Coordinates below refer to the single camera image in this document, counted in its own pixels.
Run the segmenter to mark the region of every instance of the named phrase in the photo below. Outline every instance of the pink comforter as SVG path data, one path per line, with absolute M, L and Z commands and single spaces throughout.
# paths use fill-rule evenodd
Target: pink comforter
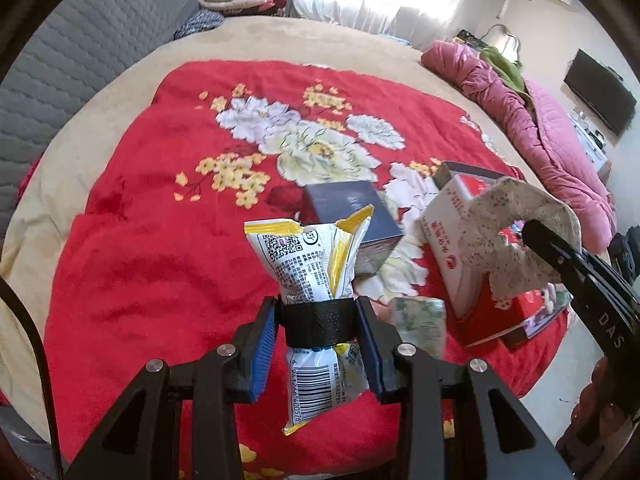
M 526 81 L 536 124 L 524 100 L 466 45 L 436 41 L 421 61 L 500 124 L 548 192 L 575 211 L 584 247 L 591 253 L 604 252 L 616 232 L 615 208 L 558 102 L 540 86 Z

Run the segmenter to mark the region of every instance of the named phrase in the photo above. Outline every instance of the beige bedspread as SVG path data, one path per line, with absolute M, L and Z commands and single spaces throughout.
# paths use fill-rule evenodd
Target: beige bedspread
M 146 108 L 164 76 L 189 60 L 284 60 L 353 70 L 441 97 L 478 123 L 508 164 L 542 187 L 494 122 L 448 83 L 424 69 L 420 52 L 391 40 L 325 23 L 286 18 L 226 20 L 217 30 L 158 48 L 136 63 L 71 119 L 47 148 L 9 225 L 0 272 L 33 317 L 40 335 L 58 257 L 74 217 L 120 137 Z M 0 303 L 0 389 L 20 415 L 48 440 L 40 381 L 28 340 Z

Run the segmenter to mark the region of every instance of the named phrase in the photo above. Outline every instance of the dark blue box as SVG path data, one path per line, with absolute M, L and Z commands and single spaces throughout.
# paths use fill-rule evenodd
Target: dark blue box
M 307 224 L 332 224 L 369 204 L 373 206 L 373 216 L 358 250 L 356 276 L 377 273 L 402 238 L 402 231 L 368 181 L 311 184 L 303 188 L 300 221 Z

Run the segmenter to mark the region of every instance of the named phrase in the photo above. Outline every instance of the snack bag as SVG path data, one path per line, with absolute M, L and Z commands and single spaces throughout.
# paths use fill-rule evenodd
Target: snack bag
M 285 303 L 350 298 L 358 247 L 373 214 L 368 205 L 335 224 L 302 227 L 290 219 L 244 223 L 262 266 L 280 285 Z M 369 388 L 360 347 L 340 343 L 324 349 L 287 349 L 291 434 L 316 415 L 357 399 Z

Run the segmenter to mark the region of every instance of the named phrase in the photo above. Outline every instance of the green towel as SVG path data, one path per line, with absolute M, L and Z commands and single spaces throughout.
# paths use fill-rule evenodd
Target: green towel
M 500 54 L 497 48 L 485 47 L 480 51 L 480 59 L 491 65 L 506 86 L 517 92 L 528 104 L 531 102 L 531 96 L 527 93 L 520 69 Z

